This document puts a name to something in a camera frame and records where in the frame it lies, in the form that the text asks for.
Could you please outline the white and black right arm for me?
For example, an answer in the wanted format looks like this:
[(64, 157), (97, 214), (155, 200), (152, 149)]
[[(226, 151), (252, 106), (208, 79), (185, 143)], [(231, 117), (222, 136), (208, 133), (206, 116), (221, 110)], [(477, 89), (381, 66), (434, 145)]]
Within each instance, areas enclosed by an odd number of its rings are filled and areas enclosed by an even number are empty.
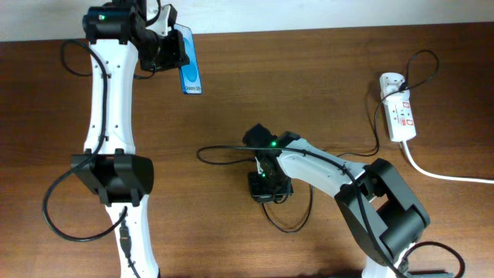
[(431, 220), (397, 169), (378, 158), (371, 164), (347, 161), (312, 146), (292, 132), (277, 137), (261, 124), (242, 139), (255, 154), (249, 173), (252, 198), (280, 202), (304, 181), (334, 198), (369, 265), (365, 277), (403, 277), (398, 264)]

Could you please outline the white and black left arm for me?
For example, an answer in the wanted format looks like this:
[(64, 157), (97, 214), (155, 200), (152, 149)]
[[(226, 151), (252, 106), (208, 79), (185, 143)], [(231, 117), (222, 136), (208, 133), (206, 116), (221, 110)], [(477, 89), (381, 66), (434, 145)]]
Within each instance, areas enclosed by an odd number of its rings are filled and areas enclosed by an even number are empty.
[(173, 5), (152, 12), (144, 1), (112, 1), (92, 7), (83, 28), (92, 60), (90, 128), (76, 175), (100, 199), (113, 225), (122, 277), (159, 277), (147, 217), (154, 166), (137, 156), (132, 134), (135, 69), (155, 74), (189, 63)]

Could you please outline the blue Galaxy smartphone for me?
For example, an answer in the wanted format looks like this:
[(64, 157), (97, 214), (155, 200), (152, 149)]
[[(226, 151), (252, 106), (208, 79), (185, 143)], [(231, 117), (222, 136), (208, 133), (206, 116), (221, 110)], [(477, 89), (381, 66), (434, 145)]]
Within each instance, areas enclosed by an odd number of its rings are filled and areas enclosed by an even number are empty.
[(184, 94), (200, 95), (202, 94), (202, 85), (193, 33), (190, 28), (184, 25), (175, 24), (174, 28), (183, 35), (184, 50), (189, 58), (189, 64), (179, 68), (182, 91)]

